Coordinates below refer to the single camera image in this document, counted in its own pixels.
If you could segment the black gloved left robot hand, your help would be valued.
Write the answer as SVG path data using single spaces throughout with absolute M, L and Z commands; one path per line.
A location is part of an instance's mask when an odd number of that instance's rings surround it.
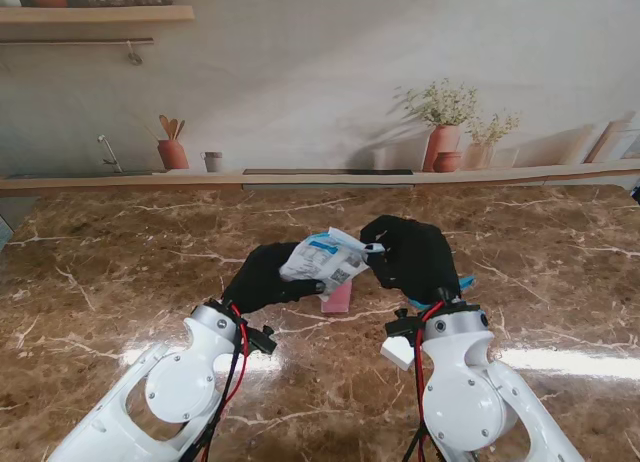
M 260 245 L 246 258 L 222 295 L 223 304 L 240 314 L 259 311 L 269 305 L 299 301 L 325 291 L 315 279 L 284 280 L 280 268 L 288 261 L 297 242 Z

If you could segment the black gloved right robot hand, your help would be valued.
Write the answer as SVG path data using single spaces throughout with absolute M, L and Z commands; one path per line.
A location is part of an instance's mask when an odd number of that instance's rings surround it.
M 398 289 L 423 305 L 461 296 L 451 247 L 438 227 L 381 215 L 360 231 L 360 241 L 385 249 L 367 257 L 382 287 Z

